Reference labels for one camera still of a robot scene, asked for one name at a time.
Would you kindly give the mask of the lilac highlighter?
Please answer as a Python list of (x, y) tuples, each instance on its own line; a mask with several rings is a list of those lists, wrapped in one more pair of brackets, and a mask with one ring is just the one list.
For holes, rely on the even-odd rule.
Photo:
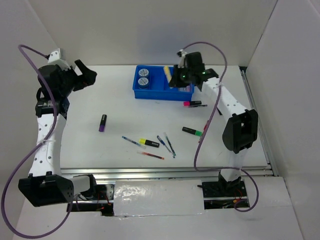
[(189, 85), (186, 86), (186, 87), (179, 87), (178, 91), (179, 92), (187, 92), (187, 93), (189, 93), (191, 91), (191, 87)]

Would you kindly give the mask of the pale yellow highlighter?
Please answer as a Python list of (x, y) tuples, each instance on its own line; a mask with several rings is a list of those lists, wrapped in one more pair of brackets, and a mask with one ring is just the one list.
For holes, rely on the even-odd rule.
[(167, 66), (167, 65), (164, 66), (163, 71), (164, 71), (165, 77), (167, 79), (167, 82), (169, 83), (172, 80), (172, 74), (171, 74), (169, 66)]

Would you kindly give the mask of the black pink highlighter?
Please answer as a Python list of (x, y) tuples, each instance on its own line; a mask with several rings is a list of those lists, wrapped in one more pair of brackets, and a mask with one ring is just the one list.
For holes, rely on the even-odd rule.
[(197, 105), (201, 105), (202, 101), (201, 100), (196, 100), (196, 101), (184, 101), (183, 105), (185, 107), (189, 107), (189, 106), (197, 106)]

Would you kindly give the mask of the purple gel pen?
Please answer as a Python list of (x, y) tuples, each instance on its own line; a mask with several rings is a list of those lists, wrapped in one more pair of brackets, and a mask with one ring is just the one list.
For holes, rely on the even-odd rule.
[(207, 107), (207, 104), (198, 104), (198, 105), (190, 105), (188, 108), (201, 108), (201, 107)]

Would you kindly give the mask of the black purple highlighter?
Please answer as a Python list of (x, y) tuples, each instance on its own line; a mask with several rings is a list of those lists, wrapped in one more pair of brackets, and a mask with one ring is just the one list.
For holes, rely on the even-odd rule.
[(99, 129), (98, 129), (99, 132), (103, 133), (105, 131), (106, 122), (107, 122), (107, 115), (103, 114), (101, 116), (101, 120), (100, 120), (100, 124), (99, 124)]

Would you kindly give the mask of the black green highlighter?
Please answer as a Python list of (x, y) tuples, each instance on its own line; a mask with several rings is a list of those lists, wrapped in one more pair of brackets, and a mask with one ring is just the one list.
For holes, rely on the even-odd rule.
[(201, 137), (203, 135), (203, 133), (201, 131), (195, 130), (195, 129), (192, 129), (189, 127), (185, 127), (185, 126), (182, 127), (182, 131), (189, 133), (189, 134), (192, 134), (192, 135), (195, 135), (195, 136), (198, 136), (198, 137)]

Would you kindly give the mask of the black yellow highlighter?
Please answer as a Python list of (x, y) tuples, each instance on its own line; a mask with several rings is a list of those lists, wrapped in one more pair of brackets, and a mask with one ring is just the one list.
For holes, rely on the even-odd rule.
[(155, 147), (155, 148), (159, 148), (160, 144), (158, 142), (152, 141), (152, 140), (148, 140), (145, 138), (140, 138), (139, 139), (139, 143), (146, 145), (146, 146), (150, 146), (150, 147)]

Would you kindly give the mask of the blue gel pen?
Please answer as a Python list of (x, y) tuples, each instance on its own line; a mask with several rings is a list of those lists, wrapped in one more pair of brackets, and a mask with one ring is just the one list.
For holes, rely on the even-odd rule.
[(128, 137), (122, 136), (122, 138), (125, 139), (126, 141), (130, 142), (130, 143), (133, 143), (133, 144), (137, 145), (137, 146), (141, 146), (140, 143), (138, 143), (138, 142), (136, 142), (134, 140), (131, 140)]

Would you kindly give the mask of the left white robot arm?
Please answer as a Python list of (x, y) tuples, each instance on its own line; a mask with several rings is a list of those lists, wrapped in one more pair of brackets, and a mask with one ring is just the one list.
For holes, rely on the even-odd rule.
[(74, 63), (81, 75), (77, 75), (73, 68), (62, 69), (58, 64), (39, 68), (40, 88), (36, 93), (35, 115), (40, 147), (34, 153), (28, 177), (18, 182), (18, 189), (35, 207), (69, 203), (75, 195), (92, 200), (99, 193), (92, 174), (66, 178), (61, 171), (62, 135), (70, 106), (68, 96), (93, 85), (97, 77), (97, 73), (81, 60)]

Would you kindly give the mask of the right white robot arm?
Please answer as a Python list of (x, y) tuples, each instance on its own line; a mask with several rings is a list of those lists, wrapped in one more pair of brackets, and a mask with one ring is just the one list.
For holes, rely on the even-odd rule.
[(218, 190), (223, 196), (230, 196), (241, 179), (247, 151), (258, 138), (258, 113), (243, 106), (223, 85), (224, 74), (218, 75), (212, 68), (205, 67), (200, 52), (187, 53), (182, 49), (177, 54), (181, 60), (173, 67), (169, 86), (198, 87), (215, 101), (212, 111), (219, 111), (225, 120), (222, 142), (230, 155), (228, 166), (219, 171)]

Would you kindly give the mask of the blue plastic sorting tray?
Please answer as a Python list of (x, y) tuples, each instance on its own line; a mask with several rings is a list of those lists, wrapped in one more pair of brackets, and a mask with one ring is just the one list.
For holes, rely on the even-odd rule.
[[(146, 68), (150, 72), (148, 89), (138, 88), (138, 71)], [(133, 78), (132, 90), (136, 99), (144, 100), (165, 100), (165, 101), (190, 101), (195, 87), (190, 85), (190, 92), (180, 92), (178, 88), (170, 88), (165, 76), (163, 66), (137, 65)]]

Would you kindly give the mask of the red ballpoint pen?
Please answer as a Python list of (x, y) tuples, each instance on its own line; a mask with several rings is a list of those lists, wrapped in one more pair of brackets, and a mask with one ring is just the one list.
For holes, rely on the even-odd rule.
[(209, 120), (207, 120), (207, 122), (206, 122), (206, 124), (205, 124), (205, 126), (204, 126), (204, 128), (203, 128), (203, 131), (202, 131), (202, 133), (201, 133), (201, 135), (200, 135), (200, 138), (199, 138), (198, 143), (201, 142), (201, 140), (202, 140), (202, 138), (203, 138), (203, 135), (204, 135), (206, 129), (208, 128), (208, 124), (209, 124)]

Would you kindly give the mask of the teal gel pen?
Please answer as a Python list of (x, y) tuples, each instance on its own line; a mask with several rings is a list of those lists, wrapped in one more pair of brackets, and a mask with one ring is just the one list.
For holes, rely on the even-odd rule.
[(175, 150), (174, 150), (174, 148), (173, 148), (173, 146), (172, 146), (172, 143), (171, 143), (171, 141), (169, 140), (169, 137), (168, 137), (167, 133), (164, 132), (163, 134), (164, 134), (165, 139), (166, 139), (166, 141), (167, 141), (167, 143), (168, 143), (168, 145), (169, 145), (169, 147), (170, 147), (170, 149), (171, 149), (171, 152), (172, 152), (172, 154), (173, 154), (173, 156), (174, 156), (174, 158), (175, 158), (175, 157), (176, 157), (176, 153), (175, 153)]

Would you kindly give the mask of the dark blue pen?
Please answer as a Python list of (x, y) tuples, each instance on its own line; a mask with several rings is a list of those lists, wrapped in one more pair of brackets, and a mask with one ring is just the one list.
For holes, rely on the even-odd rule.
[(165, 144), (165, 142), (160, 138), (159, 135), (156, 136), (159, 142), (168, 150), (168, 152), (171, 154), (173, 158), (175, 158), (175, 155), (171, 152), (171, 150), (168, 148), (168, 146)]

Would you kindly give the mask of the red gel pen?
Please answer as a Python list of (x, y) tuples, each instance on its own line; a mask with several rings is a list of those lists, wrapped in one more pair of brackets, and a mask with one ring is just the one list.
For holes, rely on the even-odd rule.
[(160, 160), (164, 160), (165, 159), (162, 156), (158, 156), (158, 155), (155, 155), (155, 154), (152, 154), (152, 153), (148, 153), (148, 152), (145, 152), (145, 151), (137, 151), (137, 154), (140, 154), (140, 155), (143, 155), (143, 156), (149, 156), (149, 157), (157, 158), (157, 159), (160, 159)]

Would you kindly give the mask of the white foil panel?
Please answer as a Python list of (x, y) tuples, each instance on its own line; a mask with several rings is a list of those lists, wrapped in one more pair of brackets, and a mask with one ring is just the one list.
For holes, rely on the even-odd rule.
[(113, 212), (119, 217), (189, 216), (205, 212), (200, 180), (117, 181)]

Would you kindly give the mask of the aluminium front rail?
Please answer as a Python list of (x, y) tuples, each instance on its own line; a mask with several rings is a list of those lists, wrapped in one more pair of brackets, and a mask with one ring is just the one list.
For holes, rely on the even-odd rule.
[(214, 178), (219, 172), (196, 171), (192, 167), (182, 168), (63, 168), (64, 176), (92, 174), (97, 180), (160, 180), (182, 178)]

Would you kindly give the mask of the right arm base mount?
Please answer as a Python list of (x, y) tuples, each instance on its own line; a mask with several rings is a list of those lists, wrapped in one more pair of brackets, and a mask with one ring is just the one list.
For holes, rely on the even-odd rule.
[(234, 204), (238, 208), (250, 206), (245, 182), (240, 179), (236, 185), (226, 186), (222, 180), (203, 181), (197, 185), (202, 190), (204, 209), (231, 209)]

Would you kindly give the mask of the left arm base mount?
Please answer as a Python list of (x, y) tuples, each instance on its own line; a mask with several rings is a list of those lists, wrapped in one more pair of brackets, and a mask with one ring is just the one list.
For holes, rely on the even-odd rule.
[(73, 183), (72, 212), (114, 214), (114, 184), (98, 184), (93, 174), (77, 175), (69, 180)]

